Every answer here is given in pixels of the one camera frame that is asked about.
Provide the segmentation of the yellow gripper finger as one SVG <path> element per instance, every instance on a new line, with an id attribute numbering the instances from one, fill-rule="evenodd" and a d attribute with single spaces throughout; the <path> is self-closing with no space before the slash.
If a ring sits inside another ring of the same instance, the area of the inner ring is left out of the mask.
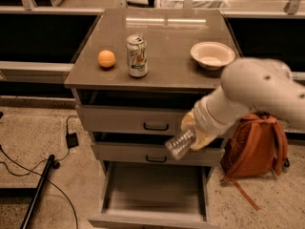
<path id="1" fill-rule="evenodd" d="M 216 139 L 215 135 L 211 135 L 206 132 L 193 130 L 192 144 L 191 144 L 190 148 L 193 151 L 198 151 L 198 150 L 208 146 L 215 139 Z"/>
<path id="2" fill-rule="evenodd" d="M 186 132 L 188 130 L 193 129 L 194 127 L 195 127 L 195 121 L 194 121 L 193 110 L 190 110 L 182 118 L 180 128 L 182 132 Z"/>

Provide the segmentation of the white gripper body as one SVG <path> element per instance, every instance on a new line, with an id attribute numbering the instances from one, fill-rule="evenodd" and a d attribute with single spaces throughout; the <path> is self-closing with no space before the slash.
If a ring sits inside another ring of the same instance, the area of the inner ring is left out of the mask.
<path id="1" fill-rule="evenodd" d="M 237 115 L 230 100 L 223 94 L 209 94 L 193 106 L 195 123 L 209 135 L 223 135 L 236 122 Z"/>

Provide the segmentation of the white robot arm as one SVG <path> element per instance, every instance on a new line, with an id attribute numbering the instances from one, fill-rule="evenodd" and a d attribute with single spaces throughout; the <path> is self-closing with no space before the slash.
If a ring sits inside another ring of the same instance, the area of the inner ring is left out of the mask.
<path id="1" fill-rule="evenodd" d="M 289 67 L 278 60 L 239 58 L 224 68 L 220 85 L 196 101 L 184 116 L 181 130 L 191 131 L 196 151 L 225 134 L 237 120 L 265 112 L 305 129 L 305 87 L 292 80 Z"/>

